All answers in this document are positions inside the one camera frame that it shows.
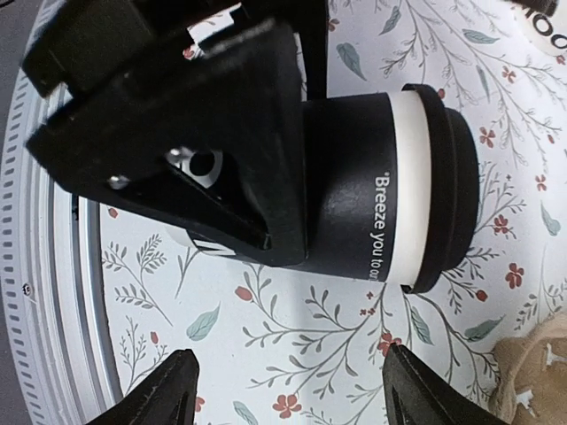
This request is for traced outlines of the black and white paper cup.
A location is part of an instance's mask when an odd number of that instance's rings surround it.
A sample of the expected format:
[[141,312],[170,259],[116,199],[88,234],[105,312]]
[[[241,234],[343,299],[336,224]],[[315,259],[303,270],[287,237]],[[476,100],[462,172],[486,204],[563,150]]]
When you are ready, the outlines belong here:
[[432,249],[433,89],[307,104],[307,249],[275,267],[411,290],[438,274]]

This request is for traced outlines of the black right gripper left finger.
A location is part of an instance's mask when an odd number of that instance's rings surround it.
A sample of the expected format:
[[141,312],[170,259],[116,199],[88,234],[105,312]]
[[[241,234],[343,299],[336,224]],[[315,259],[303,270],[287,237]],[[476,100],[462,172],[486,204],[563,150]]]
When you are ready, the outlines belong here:
[[176,350],[121,402],[89,425],[192,424],[196,410],[198,360]]

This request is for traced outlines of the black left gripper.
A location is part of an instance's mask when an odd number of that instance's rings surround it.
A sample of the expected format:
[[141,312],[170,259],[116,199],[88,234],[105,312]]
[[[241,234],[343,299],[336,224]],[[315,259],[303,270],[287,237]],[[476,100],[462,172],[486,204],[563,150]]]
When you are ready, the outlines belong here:
[[[201,58],[187,28],[230,10]],[[298,1],[65,1],[23,59],[75,98],[27,140],[64,190],[275,266],[306,256]]]

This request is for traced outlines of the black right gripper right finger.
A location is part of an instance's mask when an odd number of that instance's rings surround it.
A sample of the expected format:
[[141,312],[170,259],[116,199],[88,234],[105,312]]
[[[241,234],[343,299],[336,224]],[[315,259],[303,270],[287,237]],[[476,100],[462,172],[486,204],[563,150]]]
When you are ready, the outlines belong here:
[[383,365],[387,420],[395,425],[498,425],[503,421],[471,402],[404,345]]

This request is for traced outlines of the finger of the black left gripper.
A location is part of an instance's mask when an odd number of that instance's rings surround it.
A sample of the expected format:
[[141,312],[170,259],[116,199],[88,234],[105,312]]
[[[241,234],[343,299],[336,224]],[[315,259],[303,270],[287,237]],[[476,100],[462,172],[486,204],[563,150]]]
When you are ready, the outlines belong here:
[[298,23],[307,77],[307,99],[325,99],[328,72],[328,2],[300,1]]

